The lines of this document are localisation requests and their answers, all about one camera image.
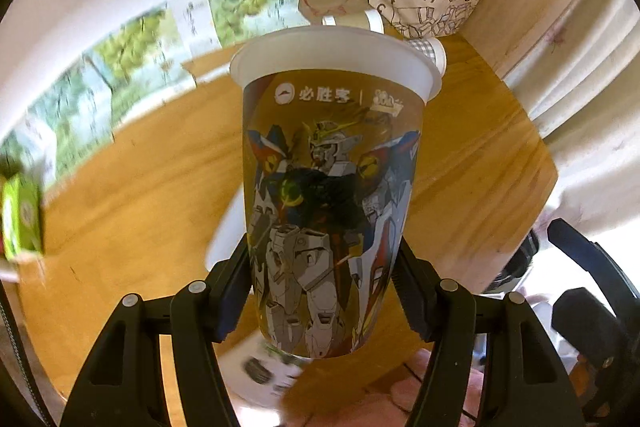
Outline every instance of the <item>green package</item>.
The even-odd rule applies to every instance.
[[[2,188],[2,240],[8,261],[26,261],[42,254],[38,186],[22,174]]]

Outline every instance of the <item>table top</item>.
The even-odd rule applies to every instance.
[[[441,277],[479,292],[523,240],[557,172],[527,115],[478,53],[460,36],[442,42],[449,65],[424,111],[404,235]],[[46,256],[42,266],[20,267],[20,299],[31,342],[63,395],[122,296],[171,295],[206,276],[206,247],[241,184],[241,99],[227,76],[200,85],[121,130],[47,204]],[[256,325],[250,296],[238,329],[216,352]],[[312,363],[284,409],[326,411],[359,399],[421,346],[390,286],[366,346]],[[176,427],[184,418],[169,338],[161,348]]]

